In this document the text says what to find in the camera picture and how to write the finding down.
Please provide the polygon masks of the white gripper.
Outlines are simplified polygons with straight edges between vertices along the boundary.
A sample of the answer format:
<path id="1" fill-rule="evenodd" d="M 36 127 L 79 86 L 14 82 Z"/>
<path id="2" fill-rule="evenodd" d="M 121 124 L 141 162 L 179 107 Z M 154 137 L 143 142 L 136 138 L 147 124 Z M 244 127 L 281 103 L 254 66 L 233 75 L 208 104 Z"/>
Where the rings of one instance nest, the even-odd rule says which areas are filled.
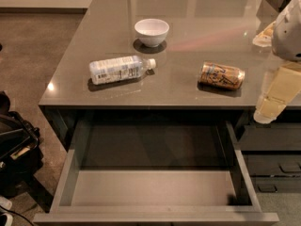
<path id="1" fill-rule="evenodd" d="M 266 26 L 255 36 L 253 44 L 269 47 L 285 60 L 301 60 L 301 0 L 291 0 L 277 16 L 275 22 Z M 301 91 L 301 64 L 287 62 L 276 71 L 268 72 L 262 81 L 261 95 L 253 114 L 254 121 L 268 124 Z"/>

